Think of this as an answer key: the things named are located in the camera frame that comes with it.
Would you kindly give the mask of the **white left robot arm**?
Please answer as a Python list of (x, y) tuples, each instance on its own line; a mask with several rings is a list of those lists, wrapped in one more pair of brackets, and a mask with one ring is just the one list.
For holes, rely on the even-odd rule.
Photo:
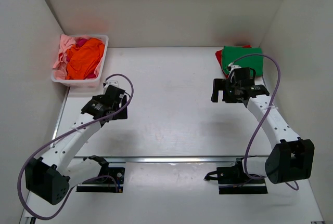
[(76, 185), (90, 178), (106, 180), (109, 168), (101, 157), (92, 155), (76, 165), (70, 163), (90, 137), (107, 122), (127, 118), (127, 110), (120, 110), (126, 102), (125, 90), (114, 85), (108, 85), (103, 94), (93, 96), (71, 126), (72, 133), (53, 144), (38, 159), (32, 158), (28, 162), (25, 168), (26, 188), (56, 205)]

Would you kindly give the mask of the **white plastic basket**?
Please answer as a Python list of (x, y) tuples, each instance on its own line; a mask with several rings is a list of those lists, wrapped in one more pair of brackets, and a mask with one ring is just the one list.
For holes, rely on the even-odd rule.
[(98, 86), (108, 42), (106, 35), (62, 34), (52, 67), (52, 81), (68, 87)]

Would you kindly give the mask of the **light pink t-shirt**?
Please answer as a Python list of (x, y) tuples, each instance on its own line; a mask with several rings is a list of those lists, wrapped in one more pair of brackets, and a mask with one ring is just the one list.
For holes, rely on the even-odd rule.
[[(72, 46), (75, 46), (75, 40), (77, 38), (80, 38), (80, 37), (89, 38), (89, 39), (95, 38), (95, 37), (90, 37), (88, 35), (83, 35), (83, 36), (68, 36), (68, 35), (65, 35), (65, 34), (61, 35), (60, 42), (59, 42), (58, 58), (57, 58), (56, 62), (53, 65), (53, 75), (54, 75), (54, 78), (56, 80), (67, 80), (66, 79), (66, 76), (67, 76), (67, 70), (66, 70), (67, 53), (66, 53), (66, 51), (68, 49), (70, 49)], [(99, 72), (100, 72), (100, 69), (101, 69), (102, 60), (103, 60), (103, 58), (101, 59), (99, 65), (96, 69), (97, 76), (99, 75)]]

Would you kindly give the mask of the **magenta t-shirt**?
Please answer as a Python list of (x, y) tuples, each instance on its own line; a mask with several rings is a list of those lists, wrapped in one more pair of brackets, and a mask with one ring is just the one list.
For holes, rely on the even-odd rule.
[(75, 46), (76, 46), (77, 48), (81, 48), (82, 46), (85, 45), (85, 43), (86, 43), (88, 40), (89, 40), (89, 38), (82, 38), (82, 37), (77, 38), (77, 39), (75, 40)]

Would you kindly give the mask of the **orange t-shirt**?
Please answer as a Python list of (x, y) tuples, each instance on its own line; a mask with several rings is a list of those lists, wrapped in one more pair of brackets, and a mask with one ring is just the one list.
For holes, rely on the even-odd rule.
[(97, 77), (96, 69), (103, 57), (104, 43), (96, 38), (89, 39), (84, 46), (72, 46), (67, 53), (67, 80), (85, 80)]

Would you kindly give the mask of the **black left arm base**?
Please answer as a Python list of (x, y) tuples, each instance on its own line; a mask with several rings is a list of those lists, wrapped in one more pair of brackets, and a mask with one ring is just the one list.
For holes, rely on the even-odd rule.
[(76, 187), (76, 192), (85, 193), (122, 193), (124, 188), (125, 167), (110, 167), (110, 163), (103, 157), (90, 156), (87, 159), (97, 162), (101, 169), (97, 179), (90, 179)]

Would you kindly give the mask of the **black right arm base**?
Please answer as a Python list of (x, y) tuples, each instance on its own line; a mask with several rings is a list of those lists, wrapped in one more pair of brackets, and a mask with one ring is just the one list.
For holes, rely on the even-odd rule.
[(237, 158), (234, 165), (220, 166), (208, 172), (205, 181), (217, 181), (219, 195), (253, 195), (268, 194), (264, 179), (250, 179), (244, 172), (241, 159)]

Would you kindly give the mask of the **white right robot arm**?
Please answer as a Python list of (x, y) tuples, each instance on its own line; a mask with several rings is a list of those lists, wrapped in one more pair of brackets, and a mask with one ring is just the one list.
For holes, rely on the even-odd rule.
[(288, 183), (311, 176), (314, 143), (303, 139), (287, 124), (274, 106), (268, 90), (255, 81), (252, 68), (232, 67), (228, 78), (213, 81), (211, 101), (216, 103), (223, 93), (225, 103), (242, 103), (259, 122), (257, 128), (266, 134), (272, 151), (267, 159), (250, 156), (247, 147), (244, 158), (233, 170), (238, 182), (267, 178), (271, 183)]

